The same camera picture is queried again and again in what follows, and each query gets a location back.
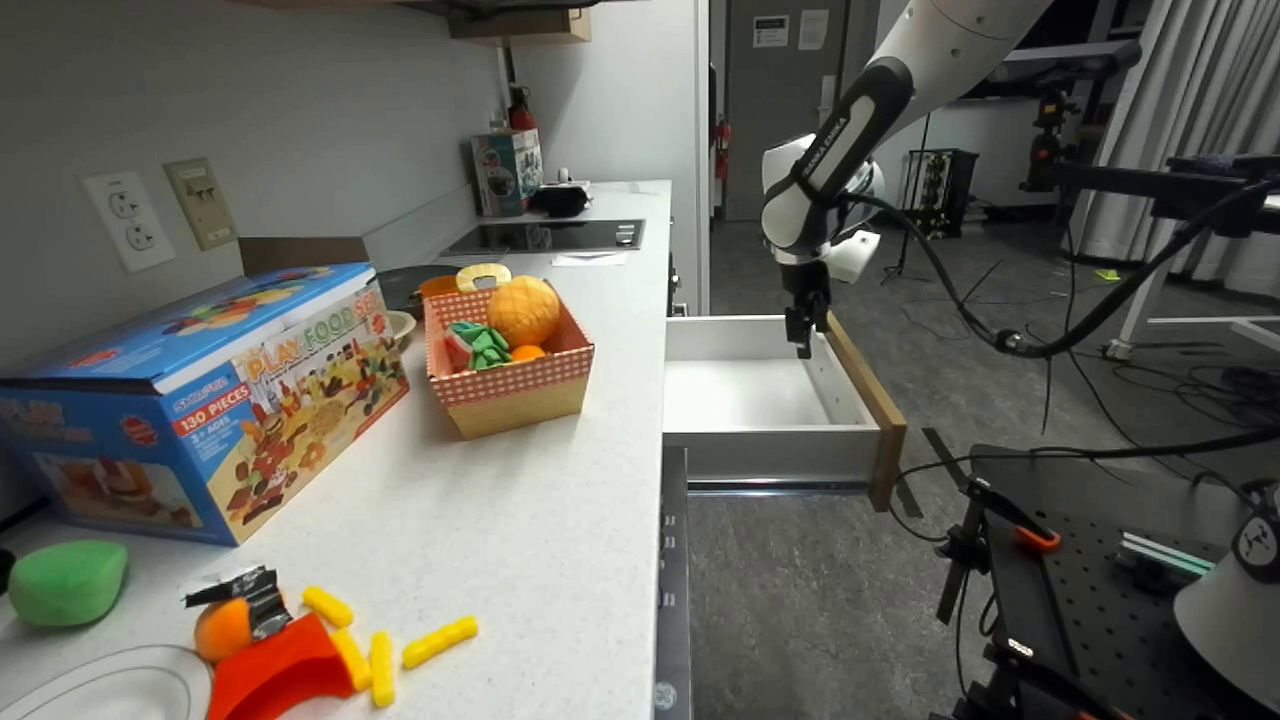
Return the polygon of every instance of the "floor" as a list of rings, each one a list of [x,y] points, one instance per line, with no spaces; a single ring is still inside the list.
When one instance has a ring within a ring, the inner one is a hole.
[[[1056,228],[972,228],[937,246],[972,309],[1027,335],[1056,335],[1071,263]],[[859,284],[836,287],[846,326],[886,394],[912,422],[909,464],[937,459],[920,439],[931,423],[953,452],[966,444],[1179,444],[1233,438],[1280,422],[1280,357],[1227,333],[1150,333],[1130,366],[1100,359],[1097,333],[1074,348],[1111,422],[1088,396],[1071,359],[1051,375],[1040,359],[1007,359],[966,335],[925,258],[882,280],[894,237],[882,239]],[[1074,273],[1074,316],[1111,284]],[[752,226],[711,237],[711,311],[779,311],[784,294]],[[1280,311],[1225,294],[1169,287],[1159,311]],[[1257,479],[1277,471],[1277,450],[1213,452],[1194,459],[1127,459],[1150,471]],[[920,497],[920,534],[943,534],[964,504],[939,471],[909,476]],[[894,720],[953,713],[960,698],[956,634],[937,626],[943,560],[865,497],[692,497],[692,664],[701,720]],[[960,626],[964,679],[981,679],[975,610],[987,583],[966,587]]]

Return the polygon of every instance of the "electrical outlet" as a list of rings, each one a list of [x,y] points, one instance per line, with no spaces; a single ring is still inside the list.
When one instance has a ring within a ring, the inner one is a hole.
[[[162,177],[203,254],[236,239],[231,211],[203,157],[170,161]]]
[[[85,177],[85,188],[126,273],[170,260],[168,232],[137,172]]]

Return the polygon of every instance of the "cardboard box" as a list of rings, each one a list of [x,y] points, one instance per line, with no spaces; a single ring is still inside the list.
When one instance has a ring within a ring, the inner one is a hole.
[[[480,215],[523,215],[527,197],[542,188],[534,130],[470,137],[470,177]]]
[[[597,345],[585,335],[576,316],[565,309],[561,329],[542,345],[549,357],[531,366],[452,373],[445,335],[454,320],[486,320],[493,294],[449,294],[423,300],[429,333],[429,381],[433,396],[449,411],[461,438],[486,438],[549,415],[576,415],[586,396]]]
[[[282,269],[5,375],[0,438],[68,519],[240,546],[403,394],[372,269]]]

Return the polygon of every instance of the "kitchen counter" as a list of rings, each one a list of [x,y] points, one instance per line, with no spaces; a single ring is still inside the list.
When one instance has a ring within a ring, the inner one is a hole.
[[[597,370],[581,415],[461,439],[433,406],[420,348],[412,394],[329,464],[245,550],[207,550],[29,519],[10,552],[50,539],[123,539],[120,610],[85,634],[22,634],[0,602],[0,709],[29,687],[137,644],[192,644],[184,593],[271,563],[286,602],[324,583],[357,610],[368,644],[396,644],[462,611],[480,641],[400,673],[400,700],[310,700],[292,715],[651,715],[657,535],[664,450],[666,186],[593,186],[593,215],[639,215],[639,254],[506,258],[549,275]]]

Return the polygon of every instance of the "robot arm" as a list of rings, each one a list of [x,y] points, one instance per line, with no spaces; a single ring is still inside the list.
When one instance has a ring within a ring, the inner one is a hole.
[[[824,329],[832,305],[818,254],[845,186],[882,137],[983,82],[1044,9],[1048,0],[909,0],[817,141],[762,157],[760,228],[791,294],[787,341],[798,345],[798,357],[808,357],[808,333]]]

